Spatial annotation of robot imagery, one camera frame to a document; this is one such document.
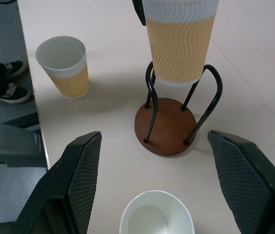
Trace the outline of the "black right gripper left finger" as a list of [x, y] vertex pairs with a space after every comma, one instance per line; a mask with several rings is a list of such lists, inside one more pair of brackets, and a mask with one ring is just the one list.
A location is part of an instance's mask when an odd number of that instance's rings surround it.
[[15, 221], [16, 234], [85, 234], [96, 192], [102, 136], [77, 137], [39, 180]]

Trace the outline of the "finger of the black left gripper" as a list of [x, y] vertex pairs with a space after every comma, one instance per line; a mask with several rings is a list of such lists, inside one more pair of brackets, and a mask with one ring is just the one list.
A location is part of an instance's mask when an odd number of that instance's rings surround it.
[[145, 14], [144, 14], [144, 9], [143, 9], [143, 3], [142, 0], [132, 0], [134, 10], [143, 26], [146, 26], [146, 19], [145, 19]]

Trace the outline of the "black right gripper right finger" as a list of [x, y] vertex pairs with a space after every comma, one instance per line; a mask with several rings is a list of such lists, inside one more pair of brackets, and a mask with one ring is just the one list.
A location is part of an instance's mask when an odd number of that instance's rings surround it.
[[275, 166], [251, 141], [211, 130], [222, 194], [242, 234], [275, 234]]

